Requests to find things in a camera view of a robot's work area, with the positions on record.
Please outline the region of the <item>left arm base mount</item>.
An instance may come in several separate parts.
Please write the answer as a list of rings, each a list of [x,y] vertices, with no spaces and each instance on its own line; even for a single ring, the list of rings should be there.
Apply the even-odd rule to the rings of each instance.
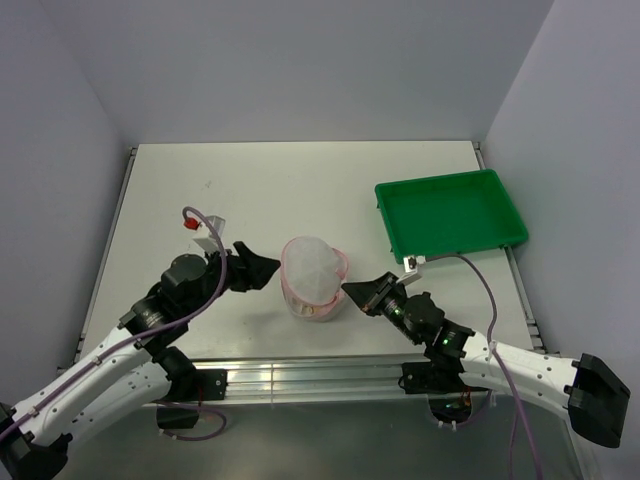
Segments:
[[[225,398],[227,371],[225,369],[196,369],[175,382],[169,392],[161,398],[169,403],[195,403],[203,406],[205,401],[220,401]],[[186,407],[158,407],[156,424],[160,429],[190,430],[196,426],[201,414]]]

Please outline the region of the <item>white mesh laundry bag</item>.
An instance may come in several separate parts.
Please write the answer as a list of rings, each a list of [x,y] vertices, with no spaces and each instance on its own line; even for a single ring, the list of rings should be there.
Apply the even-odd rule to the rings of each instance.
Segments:
[[[331,320],[345,297],[341,287],[349,271],[346,255],[318,237],[298,236],[285,245],[280,263],[289,312],[309,322]]]

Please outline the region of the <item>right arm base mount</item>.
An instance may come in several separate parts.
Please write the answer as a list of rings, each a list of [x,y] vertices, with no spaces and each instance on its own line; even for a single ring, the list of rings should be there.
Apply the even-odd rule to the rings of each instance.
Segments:
[[[402,363],[397,384],[406,395],[428,397],[429,412],[439,428],[461,428],[475,421],[493,401],[491,391],[470,387],[458,374],[441,370],[430,361]]]

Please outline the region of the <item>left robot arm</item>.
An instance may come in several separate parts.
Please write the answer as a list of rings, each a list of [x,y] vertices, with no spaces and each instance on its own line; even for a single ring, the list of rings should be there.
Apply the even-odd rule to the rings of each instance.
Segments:
[[[264,288],[280,262],[232,249],[175,258],[99,345],[51,384],[1,407],[1,462],[14,479],[52,479],[71,445],[156,400],[197,391],[197,371],[175,341],[225,291]]]

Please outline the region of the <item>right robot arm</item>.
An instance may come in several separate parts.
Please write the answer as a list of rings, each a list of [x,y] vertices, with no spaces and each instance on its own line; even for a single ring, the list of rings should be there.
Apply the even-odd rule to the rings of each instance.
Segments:
[[[561,358],[490,340],[447,319],[430,293],[408,295],[392,273],[342,289],[364,314],[386,318],[423,348],[423,360],[401,366],[406,393],[471,388],[509,394],[568,421],[596,445],[619,447],[631,392],[599,357]]]

